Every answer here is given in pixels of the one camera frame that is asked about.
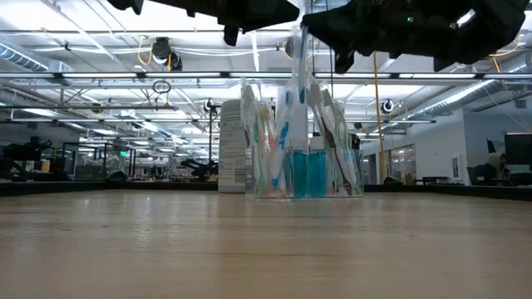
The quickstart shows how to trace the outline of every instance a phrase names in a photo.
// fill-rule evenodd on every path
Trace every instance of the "wooden table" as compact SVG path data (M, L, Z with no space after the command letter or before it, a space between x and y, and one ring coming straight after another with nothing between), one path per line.
M531 252L532 204L496 199L0 199L0 298L529 298Z

